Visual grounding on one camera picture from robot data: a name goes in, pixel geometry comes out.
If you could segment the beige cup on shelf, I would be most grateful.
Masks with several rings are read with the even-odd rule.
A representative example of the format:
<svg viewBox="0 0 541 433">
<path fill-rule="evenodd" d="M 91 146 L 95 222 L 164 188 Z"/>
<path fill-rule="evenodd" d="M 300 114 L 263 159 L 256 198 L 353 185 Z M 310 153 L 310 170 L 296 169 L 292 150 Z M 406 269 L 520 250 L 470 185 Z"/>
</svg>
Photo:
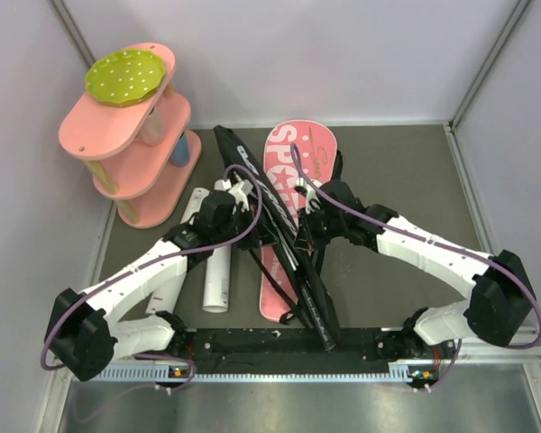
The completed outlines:
<svg viewBox="0 0 541 433">
<path fill-rule="evenodd" d="M 155 146 L 162 141 L 164 134 L 164 122 L 162 120 L 159 106 L 156 105 L 152 108 L 144 124 L 142 125 L 140 131 L 141 140 L 149 146 Z"/>
</svg>

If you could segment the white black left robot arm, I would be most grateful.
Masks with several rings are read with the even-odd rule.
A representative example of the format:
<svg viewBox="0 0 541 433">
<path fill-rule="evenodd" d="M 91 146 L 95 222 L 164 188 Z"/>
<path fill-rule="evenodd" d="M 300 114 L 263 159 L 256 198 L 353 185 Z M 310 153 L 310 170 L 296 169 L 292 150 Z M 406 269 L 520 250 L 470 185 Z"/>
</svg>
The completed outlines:
<svg viewBox="0 0 541 433">
<path fill-rule="evenodd" d="M 262 194 L 251 198 L 242 185 L 215 190 L 187 223 L 174 226 L 139 259 L 112 277 L 80 292 L 66 289 L 54 301 L 40 355 L 41 367 L 54 370 L 58 359 L 82 382 L 120 359 L 162 352 L 173 358 L 186 349 L 175 316 L 158 311 L 145 319 L 124 315 L 168 282 L 183 281 L 215 250 L 241 244 L 261 216 Z"/>
</svg>

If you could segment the green polka dot plate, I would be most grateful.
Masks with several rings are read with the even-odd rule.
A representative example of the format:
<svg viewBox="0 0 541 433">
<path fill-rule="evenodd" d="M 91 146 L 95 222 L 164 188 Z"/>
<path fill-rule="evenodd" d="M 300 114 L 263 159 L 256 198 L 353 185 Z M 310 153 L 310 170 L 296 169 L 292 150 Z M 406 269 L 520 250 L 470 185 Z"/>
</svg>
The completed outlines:
<svg viewBox="0 0 541 433">
<path fill-rule="evenodd" d="M 108 106 L 137 105 L 154 95 L 166 74 L 162 58 L 144 49 L 115 51 L 85 76 L 85 91 Z"/>
</svg>

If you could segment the blue cup on shelf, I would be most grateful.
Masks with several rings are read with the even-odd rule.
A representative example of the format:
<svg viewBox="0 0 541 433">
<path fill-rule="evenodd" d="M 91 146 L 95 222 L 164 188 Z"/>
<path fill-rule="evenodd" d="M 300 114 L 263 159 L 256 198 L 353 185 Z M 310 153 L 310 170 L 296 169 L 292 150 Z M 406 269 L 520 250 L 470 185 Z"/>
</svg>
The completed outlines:
<svg viewBox="0 0 541 433">
<path fill-rule="evenodd" d="M 185 167 L 190 162 L 190 149 L 187 133 L 183 132 L 178 138 L 170 155 L 170 163 L 176 167 Z"/>
</svg>

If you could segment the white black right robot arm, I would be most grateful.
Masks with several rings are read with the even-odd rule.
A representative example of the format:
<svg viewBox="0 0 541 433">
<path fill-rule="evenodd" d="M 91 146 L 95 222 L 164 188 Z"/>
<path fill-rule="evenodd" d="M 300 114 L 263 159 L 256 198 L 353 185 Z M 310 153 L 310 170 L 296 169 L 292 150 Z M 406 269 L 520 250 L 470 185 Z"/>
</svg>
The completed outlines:
<svg viewBox="0 0 541 433">
<path fill-rule="evenodd" d="M 508 250 L 476 252 L 446 241 L 383 205 L 364 206 L 341 180 L 298 179 L 306 199 L 297 241 L 318 248 L 335 238 L 408 263 L 455 289 L 462 300 L 417 310 L 403 325 L 402 343 L 415 357 L 449 340 L 477 337 L 508 347 L 533 308 L 535 293 L 520 258 Z"/>
</svg>

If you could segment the white shuttlecock tube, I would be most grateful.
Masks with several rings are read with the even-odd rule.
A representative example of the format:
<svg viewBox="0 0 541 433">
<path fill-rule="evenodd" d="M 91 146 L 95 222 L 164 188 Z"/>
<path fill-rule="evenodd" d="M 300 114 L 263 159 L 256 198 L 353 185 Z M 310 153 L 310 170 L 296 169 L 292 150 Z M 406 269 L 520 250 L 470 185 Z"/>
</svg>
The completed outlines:
<svg viewBox="0 0 541 433">
<path fill-rule="evenodd" d="M 194 188 L 187 206 L 180 219 L 181 223 L 186 223 L 189 219 L 198 212 L 203 199 L 209 194 L 208 189 Z M 177 300 L 179 298 L 180 291 L 182 289 L 185 276 L 175 277 L 163 283 L 157 290 L 155 290 L 150 297 L 148 306 L 145 310 L 147 315 L 156 314 L 160 311 L 167 311 L 172 313 Z"/>
<path fill-rule="evenodd" d="M 206 262 L 202 309 L 208 313 L 225 313 L 229 308 L 231 245 L 217 248 Z"/>
</svg>

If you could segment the pink sport racket bag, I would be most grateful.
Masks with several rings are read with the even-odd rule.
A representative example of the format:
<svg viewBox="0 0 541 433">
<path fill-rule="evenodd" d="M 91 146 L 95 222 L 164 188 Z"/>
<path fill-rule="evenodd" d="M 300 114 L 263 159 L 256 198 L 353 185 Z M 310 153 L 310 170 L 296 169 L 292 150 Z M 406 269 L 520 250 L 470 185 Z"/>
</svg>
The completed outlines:
<svg viewBox="0 0 541 433">
<path fill-rule="evenodd" d="M 281 324 L 296 318 L 310 327 L 326 351 L 333 350 L 340 343 L 341 327 L 317 268 L 320 255 L 302 240 L 299 225 L 308 202 L 297 183 L 301 172 L 318 184 L 335 175 L 335 135 L 316 121 L 285 121 L 269 132 L 257 158 L 232 129 L 218 125 L 214 134 L 225 165 L 244 166 L 261 188 L 261 250 L 255 255 L 262 272 L 261 315 Z"/>
</svg>

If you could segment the white shuttlecock tube on table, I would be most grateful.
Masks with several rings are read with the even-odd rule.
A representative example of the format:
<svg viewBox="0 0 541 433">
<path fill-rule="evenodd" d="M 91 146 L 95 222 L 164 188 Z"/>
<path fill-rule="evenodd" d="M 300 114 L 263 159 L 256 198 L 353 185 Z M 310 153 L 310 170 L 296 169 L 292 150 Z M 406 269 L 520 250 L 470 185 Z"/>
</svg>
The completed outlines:
<svg viewBox="0 0 541 433">
<path fill-rule="evenodd" d="M 180 219 L 181 223 L 186 223 L 189 219 L 198 212 L 203 199 L 209 194 L 208 189 L 194 188 L 187 206 Z M 147 315 L 156 314 L 160 311 L 167 311 L 172 313 L 177 300 L 179 298 L 180 291 L 182 289 L 185 276 L 175 277 L 163 283 L 157 290 L 155 290 L 150 297 L 148 306 L 145 310 Z"/>
</svg>

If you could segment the pink three-tier wooden shelf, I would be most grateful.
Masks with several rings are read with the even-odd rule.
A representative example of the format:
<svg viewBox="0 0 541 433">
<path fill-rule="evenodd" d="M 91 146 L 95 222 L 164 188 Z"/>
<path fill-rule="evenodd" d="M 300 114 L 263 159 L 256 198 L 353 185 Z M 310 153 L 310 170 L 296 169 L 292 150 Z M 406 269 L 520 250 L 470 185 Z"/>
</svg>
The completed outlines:
<svg viewBox="0 0 541 433">
<path fill-rule="evenodd" d="M 144 49 L 159 55 L 166 74 L 157 92 L 132 106 L 108 106 L 84 92 L 59 129 L 62 148 L 82 161 L 92 174 L 98 192 L 111 199 L 129 226 L 144 229 L 169 218 L 202 151 L 197 134 L 189 130 L 191 106 L 176 92 L 171 79 L 176 69 L 173 51 L 157 42 L 142 42 L 124 49 Z M 162 141 L 149 146 L 140 131 L 158 105 L 165 126 Z M 170 155 L 186 132 L 190 162 L 185 167 L 170 163 Z"/>
</svg>

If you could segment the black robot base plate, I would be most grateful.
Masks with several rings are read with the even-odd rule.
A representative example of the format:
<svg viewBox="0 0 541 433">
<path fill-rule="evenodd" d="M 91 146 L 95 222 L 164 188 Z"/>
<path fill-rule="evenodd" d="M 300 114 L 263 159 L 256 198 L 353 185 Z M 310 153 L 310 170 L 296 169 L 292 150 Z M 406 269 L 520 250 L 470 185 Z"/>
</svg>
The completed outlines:
<svg viewBox="0 0 541 433">
<path fill-rule="evenodd" d="M 200 328 L 175 338 L 152 358 L 192 360 L 202 374 L 386 373 L 389 364 L 416 360 L 436 365 L 454 355 L 452 342 L 425 345 L 400 330 L 355 327 L 326 350 L 307 328 Z"/>
</svg>

